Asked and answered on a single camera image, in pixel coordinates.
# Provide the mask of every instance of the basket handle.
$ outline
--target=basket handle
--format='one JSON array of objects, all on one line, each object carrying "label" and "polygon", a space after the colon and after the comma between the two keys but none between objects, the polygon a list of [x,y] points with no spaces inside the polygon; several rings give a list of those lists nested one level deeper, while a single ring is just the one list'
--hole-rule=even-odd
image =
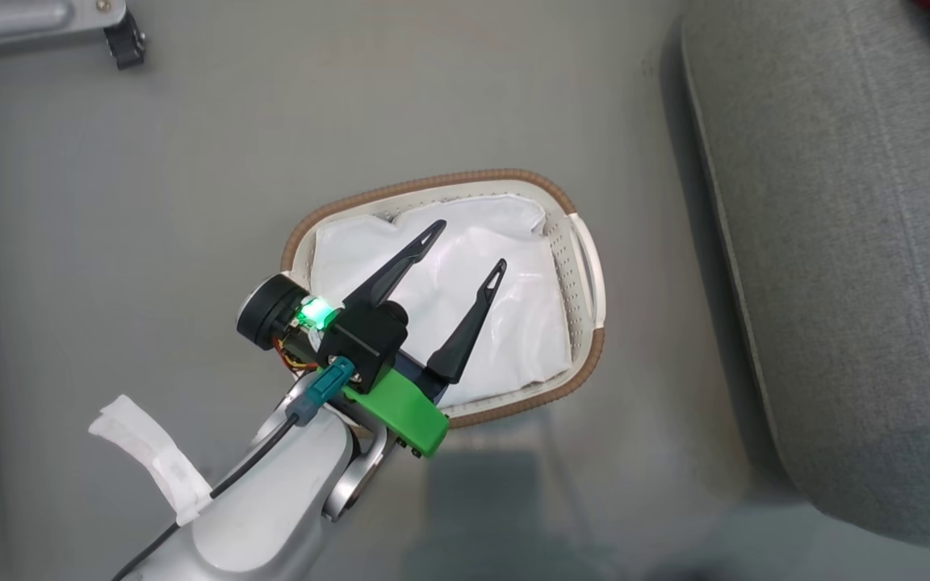
[{"label": "basket handle", "polygon": [[594,239],[591,238],[591,231],[587,229],[580,214],[572,213],[568,215],[572,224],[572,232],[580,242],[580,251],[576,253],[579,263],[584,266],[584,272],[587,274],[587,284],[584,290],[589,291],[594,306],[591,316],[594,318],[594,328],[605,327],[605,275],[601,272],[601,259],[597,255],[597,246],[594,246]]}]

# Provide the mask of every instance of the gray sofa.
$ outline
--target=gray sofa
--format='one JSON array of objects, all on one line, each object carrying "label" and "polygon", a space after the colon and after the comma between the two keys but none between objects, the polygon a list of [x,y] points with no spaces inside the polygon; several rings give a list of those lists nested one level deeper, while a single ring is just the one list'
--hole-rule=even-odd
[{"label": "gray sofa", "polygon": [[930,14],[705,0],[684,52],[782,462],[820,511],[930,545]]}]

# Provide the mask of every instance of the white plastic basket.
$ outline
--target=white plastic basket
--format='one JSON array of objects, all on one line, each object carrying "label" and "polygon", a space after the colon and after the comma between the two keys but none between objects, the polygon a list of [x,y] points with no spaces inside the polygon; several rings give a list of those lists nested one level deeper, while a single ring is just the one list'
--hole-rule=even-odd
[{"label": "white plastic basket", "polygon": [[444,408],[451,427],[488,422],[536,408],[572,393],[594,371],[605,343],[605,279],[597,248],[571,199],[554,183],[521,169],[449,173],[341,199],[316,210],[296,225],[282,254],[282,270],[310,288],[315,231],[326,222],[372,214],[390,220],[401,212],[452,199],[515,194],[532,199],[547,210],[545,235],[551,240],[558,283],[568,320],[572,366],[546,382],[519,390]]}]

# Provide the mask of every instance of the white fabric liner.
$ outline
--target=white fabric liner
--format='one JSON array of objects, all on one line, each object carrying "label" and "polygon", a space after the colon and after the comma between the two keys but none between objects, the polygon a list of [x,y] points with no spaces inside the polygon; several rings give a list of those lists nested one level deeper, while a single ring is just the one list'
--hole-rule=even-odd
[{"label": "white fabric liner", "polygon": [[501,289],[472,350],[461,383],[440,408],[545,382],[571,367],[568,327],[545,210],[503,194],[408,210],[392,222],[355,216],[316,232],[311,293],[337,304],[437,219],[447,227],[391,300],[408,313],[403,349],[425,363],[475,302],[498,258],[508,263]]}]

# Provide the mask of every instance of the gray floor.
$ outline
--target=gray floor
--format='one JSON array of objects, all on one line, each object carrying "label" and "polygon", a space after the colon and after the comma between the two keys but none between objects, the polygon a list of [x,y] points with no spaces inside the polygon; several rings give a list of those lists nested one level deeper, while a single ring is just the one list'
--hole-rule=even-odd
[{"label": "gray floor", "polygon": [[103,579],[169,508],[89,437],[127,393],[209,478],[285,389],[233,330],[321,203],[519,166],[608,278],[587,386],[401,455],[312,578],[930,578],[791,499],[743,366],[679,85],[681,2],[132,1],[153,37],[0,52],[0,580]]}]

